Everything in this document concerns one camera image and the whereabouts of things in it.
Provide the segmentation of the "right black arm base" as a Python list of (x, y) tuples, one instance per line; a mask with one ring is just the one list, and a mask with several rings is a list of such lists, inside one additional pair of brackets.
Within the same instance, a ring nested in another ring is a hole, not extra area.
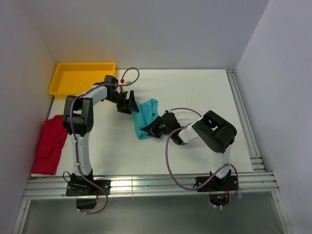
[(228, 205), (231, 201), (230, 192), (232, 191), (235, 191), (235, 195), (238, 195), (239, 186), (237, 178), (236, 176), (231, 175), (231, 173), (228, 173), (222, 179), (215, 176), (210, 180), (210, 182), (199, 189), (198, 187), (202, 185), (208, 178), (208, 176), (196, 177), (193, 188), (196, 188), (198, 192), (214, 193), (208, 195), (209, 201), (214, 206), (223, 207)]

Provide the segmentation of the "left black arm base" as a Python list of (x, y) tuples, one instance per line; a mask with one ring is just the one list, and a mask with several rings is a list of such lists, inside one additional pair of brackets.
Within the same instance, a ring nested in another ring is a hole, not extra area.
[(70, 174), (65, 171), (62, 175), (67, 183), (65, 196), (76, 197), (76, 207), (79, 210), (92, 210), (98, 203), (100, 195), (109, 195), (111, 180), (100, 179), (94, 180), (93, 171), (86, 178), (92, 182), (90, 184), (81, 176)]

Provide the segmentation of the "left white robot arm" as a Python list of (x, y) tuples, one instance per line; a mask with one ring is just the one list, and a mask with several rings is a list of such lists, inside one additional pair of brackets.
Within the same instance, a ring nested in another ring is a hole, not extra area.
[(95, 83), (89, 90), (77, 96), (68, 95), (65, 99), (63, 127), (71, 137), (74, 152), (74, 167), (70, 175), (71, 186), (77, 186), (84, 195), (94, 191), (93, 168), (89, 156), (89, 136), (94, 125), (94, 106), (107, 100), (124, 114), (139, 112), (134, 91), (118, 91), (123, 86), (114, 76), (106, 75), (104, 81)]

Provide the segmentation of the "teal t shirt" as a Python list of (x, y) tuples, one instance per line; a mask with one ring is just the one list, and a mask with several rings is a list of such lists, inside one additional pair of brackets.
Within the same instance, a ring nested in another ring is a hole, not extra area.
[(141, 130), (147, 125), (151, 124), (158, 116), (158, 101), (154, 98), (149, 99), (144, 103), (136, 102), (139, 112), (132, 111), (132, 120), (134, 122), (134, 129), (139, 140), (150, 138), (151, 136)]

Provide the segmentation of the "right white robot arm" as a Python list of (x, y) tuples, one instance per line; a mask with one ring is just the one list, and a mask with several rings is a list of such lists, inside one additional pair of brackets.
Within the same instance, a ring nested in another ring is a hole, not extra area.
[(212, 151), (211, 185), (222, 190), (231, 177), (230, 152), (231, 145), (237, 135), (236, 128), (212, 110), (206, 112), (197, 121), (188, 126), (181, 126), (174, 113), (166, 111), (140, 130), (148, 135), (160, 138), (167, 135), (177, 145), (200, 138)]

